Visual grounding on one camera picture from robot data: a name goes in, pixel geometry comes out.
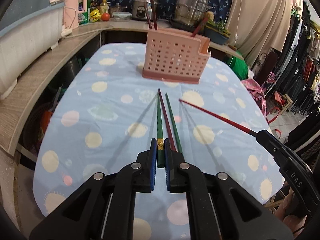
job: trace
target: potted plant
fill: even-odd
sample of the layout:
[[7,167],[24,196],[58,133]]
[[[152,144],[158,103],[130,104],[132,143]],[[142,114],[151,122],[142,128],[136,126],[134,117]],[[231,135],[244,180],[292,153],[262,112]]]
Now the potted plant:
[[224,22],[217,23],[209,20],[204,27],[204,36],[210,38],[214,43],[224,45],[229,39],[231,33],[226,29]]

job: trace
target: light blue tablecloth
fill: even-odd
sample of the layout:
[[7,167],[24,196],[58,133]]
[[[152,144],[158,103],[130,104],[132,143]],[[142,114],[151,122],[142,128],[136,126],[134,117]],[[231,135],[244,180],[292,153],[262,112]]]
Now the light blue tablecloth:
[[[33,192],[45,216],[95,172],[118,172],[150,148],[158,88],[169,95],[186,162],[206,173],[230,174],[261,203],[282,187],[272,156],[253,137],[178,102],[183,98],[256,132],[268,129],[229,67],[210,58],[199,85],[144,79],[145,48],[132,43],[101,47],[64,94],[35,169]],[[134,216],[134,239],[190,238],[185,194],[167,192],[164,169],[157,169],[151,194],[137,194]]]

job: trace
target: dark red chopstick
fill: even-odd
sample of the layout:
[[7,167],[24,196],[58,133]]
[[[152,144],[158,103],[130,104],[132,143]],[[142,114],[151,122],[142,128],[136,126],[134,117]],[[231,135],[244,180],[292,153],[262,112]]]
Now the dark red chopstick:
[[204,17],[202,22],[199,23],[198,27],[192,33],[192,35],[191,35],[192,38],[194,38],[199,33],[199,31],[201,30],[202,26],[205,25],[207,23],[207,21],[208,21],[208,18]]
[[157,29],[158,29],[158,26],[157,26],[157,16],[156,16],[155,1],[154,1],[154,0],[150,0],[150,1],[151,1],[151,10],[152,10],[153,25],[155,26],[155,30],[157,30]]
[[164,103],[163,103],[163,99],[162,99],[162,95],[161,95],[160,89],[158,89],[158,93],[159,93],[161,108],[162,108],[162,112],[163,112],[163,116],[164,116],[164,122],[165,122],[165,126],[167,128],[168,137],[169,137],[169,141],[170,141],[170,148],[171,148],[171,150],[176,152],[176,147],[174,146],[174,140],[173,140],[173,137],[172,137],[170,124],[169,124],[167,112],[166,112],[165,107],[164,107]]
[[144,11],[145,11],[146,16],[147,16],[147,21],[148,21],[149,29],[151,29],[151,30],[152,30],[152,25],[151,25],[151,21],[150,21],[150,17],[149,17],[148,9],[147,9],[147,3],[146,3],[146,2],[144,2],[144,3],[143,3],[143,6],[144,6]]
[[215,113],[213,113],[213,112],[210,112],[210,111],[208,111],[208,110],[205,110],[204,108],[201,108],[201,107],[199,107],[199,106],[195,106],[195,105],[193,105],[193,104],[191,104],[191,103],[189,103],[189,102],[186,102],[186,101],[184,101],[184,100],[182,100],[182,99],[179,99],[179,101],[180,101],[180,102],[183,102],[183,103],[185,103],[185,104],[187,104],[187,105],[193,106],[194,108],[197,108],[197,109],[201,110],[202,112],[205,112],[205,113],[207,113],[207,114],[209,114],[209,115],[212,115],[212,116],[220,119],[221,121],[226,122],[226,123],[232,125],[232,126],[235,127],[235,128],[238,128],[239,130],[241,130],[241,131],[243,131],[243,132],[245,132],[245,133],[247,133],[247,134],[250,134],[250,135],[253,136],[253,137],[257,137],[257,133],[254,132],[254,131],[252,131],[252,130],[250,130],[249,128],[246,128],[246,127],[244,127],[244,126],[242,126],[242,125],[240,125],[240,124],[238,124],[238,123],[236,123],[236,122],[232,122],[232,121],[230,121],[230,120],[228,120],[228,119],[226,119],[226,118],[224,118],[224,117],[222,117],[222,116],[220,116],[220,115],[218,115],[218,114],[215,114]]

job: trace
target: human hand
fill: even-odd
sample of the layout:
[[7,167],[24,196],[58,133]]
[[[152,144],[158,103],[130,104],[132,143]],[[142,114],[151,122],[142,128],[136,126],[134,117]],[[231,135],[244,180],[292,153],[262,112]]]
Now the human hand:
[[[287,227],[290,228],[290,230],[294,233],[299,228],[304,226],[304,223],[306,222],[306,218],[298,218],[294,215],[285,216],[286,209],[290,206],[291,201],[293,197],[293,192],[289,192],[289,195],[284,199],[284,201],[280,204],[278,207],[275,216],[279,218]],[[294,238],[296,238],[303,229],[299,230],[294,234]]]

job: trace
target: blue plant pot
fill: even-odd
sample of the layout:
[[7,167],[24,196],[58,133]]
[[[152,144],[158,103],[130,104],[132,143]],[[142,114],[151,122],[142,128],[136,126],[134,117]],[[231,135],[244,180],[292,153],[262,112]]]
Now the blue plant pot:
[[219,45],[224,45],[226,44],[227,40],[229,40],[229,38],[227,38],[226,36],[223,36],[222,34],[210,28],[207,28],[206,26],[204,27],[204,36],[208,37],[210,41]]

